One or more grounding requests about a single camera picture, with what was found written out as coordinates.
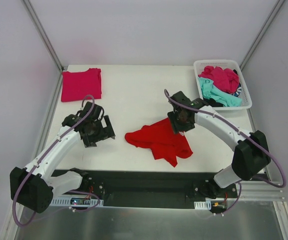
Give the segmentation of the white plastic basket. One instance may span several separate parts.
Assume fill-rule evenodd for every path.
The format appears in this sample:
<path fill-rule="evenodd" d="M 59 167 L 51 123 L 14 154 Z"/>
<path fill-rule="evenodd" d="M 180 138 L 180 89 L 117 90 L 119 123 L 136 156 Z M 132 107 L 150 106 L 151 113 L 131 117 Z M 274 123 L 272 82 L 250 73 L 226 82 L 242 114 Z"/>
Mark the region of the white plastic basket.
<path fill-rule="evenodd" d="M 236 61 L 233 60 L 228 60 L 228 59 L 208 59 L 208 60 L 197 60 L 194 62 L 193 67 L 194 67 L 194 72 L 196 76 L 196 82 L 197 82 L 197 87 L 198 87 L 198 93 L 199 97 L 204 100 L 201 89 L 200 89 L 200 84 L 198 81 L 199 74 L 201 74 L 206 66 L 213 66 L 213 67 L 221 67 L 223 69 L 231 69 L 235 73 L 238 74 L 239 76 L 239 81 L 242 86 L 242 92 L 239 95 L 238 98 L 242 99 L 242 105 L 239 107 L 214 107 L 216 111 L 236 111 L 236 110 L 244 110 L 248 109 L 252 106 L 252 101 L 246 86 L 246 83 L 244 81 L 242 72 L 240 70 L 240 67 Z"/>

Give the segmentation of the red t shirt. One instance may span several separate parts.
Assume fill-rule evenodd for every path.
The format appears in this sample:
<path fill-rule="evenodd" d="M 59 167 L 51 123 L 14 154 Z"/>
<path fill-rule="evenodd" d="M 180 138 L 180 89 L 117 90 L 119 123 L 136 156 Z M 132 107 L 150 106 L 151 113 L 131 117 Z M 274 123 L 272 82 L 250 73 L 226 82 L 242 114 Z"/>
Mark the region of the red t shirt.
<path fill-rule="evenodd" d="M 151 149 L 155 160 L 165 159 L 173 167 L 178 157 L 187 159 L 193 155 L 186 137 L 173 132 L 168 118 L 126 133 L 125 140 L 137 148 Z"/>

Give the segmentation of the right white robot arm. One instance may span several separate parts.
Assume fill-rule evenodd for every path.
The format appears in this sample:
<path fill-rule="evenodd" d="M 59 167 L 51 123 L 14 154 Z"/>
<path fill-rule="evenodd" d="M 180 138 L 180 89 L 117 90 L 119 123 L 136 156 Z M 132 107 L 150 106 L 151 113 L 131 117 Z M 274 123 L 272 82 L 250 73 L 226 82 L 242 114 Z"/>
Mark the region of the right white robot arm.
<path fill-rule="evenodd" d="M 170 96 L 164 92 L 173 110 L 168 112 L 174 133 L 184 133 L 199 125 L 215 134 L 233 151 L 232 163 L 198 187 L 198 192 L 215 199 L 226 193 L 227 187 L 248 181 L 270 163 L 264 133 L 245 131 L 220 115 L 209 103 L 190 100 L 182 91 Z"/>

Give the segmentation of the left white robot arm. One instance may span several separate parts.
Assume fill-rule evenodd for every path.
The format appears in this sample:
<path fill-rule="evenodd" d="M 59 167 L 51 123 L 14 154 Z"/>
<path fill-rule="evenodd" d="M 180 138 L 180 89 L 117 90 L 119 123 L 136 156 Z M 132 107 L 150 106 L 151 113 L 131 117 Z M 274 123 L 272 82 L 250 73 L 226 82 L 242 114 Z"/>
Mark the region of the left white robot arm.
<path fill-rule="evenodd" d="M 90 193 L 90 175 L 72 168 L 60 176 L 53 173 L 66 154 L 77 143 L 85 148 L 97 142 L 114 139 L 115 133 L 103 107 L 87 102 L 76 114 L 62 122 L 56 137 L 24 168 L 15 167 L 10 173 L 11 199 L 36 213 L 43 213 L 52 200 L 74 190 L 77 194 Z"/>

